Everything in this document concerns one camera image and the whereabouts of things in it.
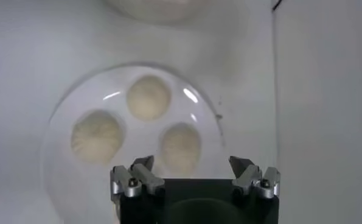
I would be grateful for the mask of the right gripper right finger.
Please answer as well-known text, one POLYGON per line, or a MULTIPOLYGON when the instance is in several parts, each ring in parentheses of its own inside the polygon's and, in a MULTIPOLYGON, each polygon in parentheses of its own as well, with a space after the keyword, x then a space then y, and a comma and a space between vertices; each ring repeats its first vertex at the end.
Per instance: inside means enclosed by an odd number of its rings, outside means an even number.
POLYGON ((252 192, 259 198, 272 199, 280 194, 280 172, 268 167, 265 172, 250 159, 229 157, 229 163, 235 175, 232 185, 241 190, 242 195, 252 192))

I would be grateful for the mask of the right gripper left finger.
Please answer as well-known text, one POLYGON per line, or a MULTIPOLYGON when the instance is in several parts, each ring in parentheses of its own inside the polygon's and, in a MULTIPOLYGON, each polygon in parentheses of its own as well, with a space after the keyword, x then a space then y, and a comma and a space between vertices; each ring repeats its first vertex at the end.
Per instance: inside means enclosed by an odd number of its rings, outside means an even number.
POLYGON ((116 203, 122 195, 127 198, 139 197, 143 189, 150 195, 162 197, 165 194, 165 181, 152 172, 153 155, 137 158, 129 169, 114 166, 110 170, 111 201, 116 203))

